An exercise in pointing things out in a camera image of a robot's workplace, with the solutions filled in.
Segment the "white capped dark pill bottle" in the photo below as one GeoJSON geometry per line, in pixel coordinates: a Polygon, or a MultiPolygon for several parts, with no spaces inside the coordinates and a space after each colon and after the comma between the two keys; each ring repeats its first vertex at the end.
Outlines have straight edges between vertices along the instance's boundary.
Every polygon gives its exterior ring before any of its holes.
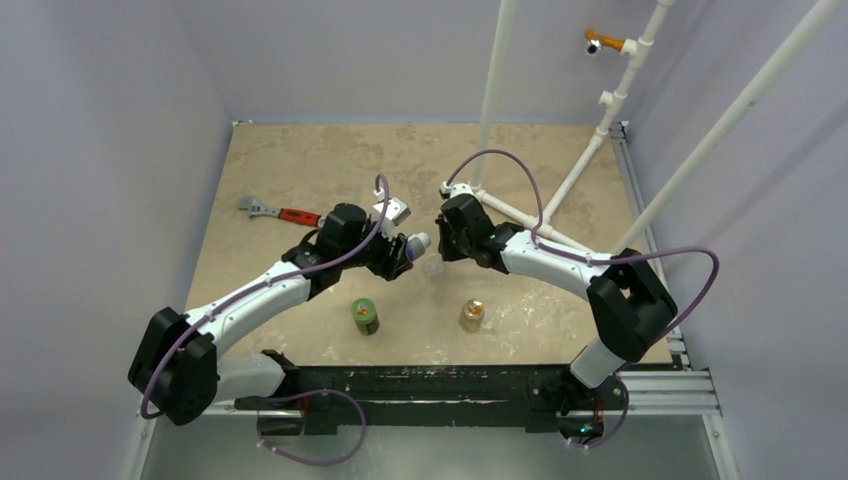
{"type": "Polygon", "coordinates": [[[431,244],[430,236],[426,232],[409,235],[406,240],[405,255],[414,262],[427,252],[431,244]]]}

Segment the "clear plastic pill organizer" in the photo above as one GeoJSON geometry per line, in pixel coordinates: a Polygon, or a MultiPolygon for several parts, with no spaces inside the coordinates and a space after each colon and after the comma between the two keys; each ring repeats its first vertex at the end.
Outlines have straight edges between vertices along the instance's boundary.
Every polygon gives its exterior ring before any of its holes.
{"type": "Polygon", "coordinates": [[[426,277],[435,277],[444,273],[444,261],[440,254],[429,254],[423,258],[422,262],[422,269],[426,277]]]}

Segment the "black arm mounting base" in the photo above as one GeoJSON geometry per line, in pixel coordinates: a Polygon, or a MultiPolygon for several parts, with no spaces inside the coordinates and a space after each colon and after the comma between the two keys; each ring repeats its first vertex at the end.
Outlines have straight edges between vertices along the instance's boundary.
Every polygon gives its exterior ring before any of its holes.
{"type": "Polygon", "coordinates": [[[565,365],[301,366],[270,397],[234,406],[270,416],[271,435],[331,435],[366,424],[521,428],[592,441],[627,400],[618,379],[589,389],[565,365]]]}

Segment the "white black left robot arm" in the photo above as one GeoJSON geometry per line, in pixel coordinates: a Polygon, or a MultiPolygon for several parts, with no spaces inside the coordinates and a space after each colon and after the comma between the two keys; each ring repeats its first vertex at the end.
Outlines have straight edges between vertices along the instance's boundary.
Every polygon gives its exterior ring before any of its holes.
{"type": "Polygon", "coordinates": [[[185,425],[215,402],[245,397],[261,397],[275,409],[292,405],[298,382],[287,375],[280,355],[246,361],[224,355],[273,317],[334,286],[347,269],[366,268],[386,281],[411,270],[430,247],[429,235],[396,231],[406,209],[395,198],[374,208],[370,215],[338,204],[321,226],[246,285],[186,312],[171,307],[156,312],[128,371],[142,395],[142,417],[165,416],[185,425]]]}

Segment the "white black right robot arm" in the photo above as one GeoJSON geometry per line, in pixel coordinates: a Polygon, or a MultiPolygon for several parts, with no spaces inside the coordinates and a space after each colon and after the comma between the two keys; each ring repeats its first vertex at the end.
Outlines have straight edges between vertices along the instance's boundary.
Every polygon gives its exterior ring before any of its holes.
{"type": "Polygon", "coordinates": [[[573,406],[596,399],[601,384],[640,360],[678,313],[656,272],[635,250],[588,263],[563,246],[535,244],[520,225],[494,224],[470,194],[446,200],[436,223],[444,261],[471,259],[481,268],[540,280],[588,302],[597,335],[561,381],[563,397],[573,406]]]}

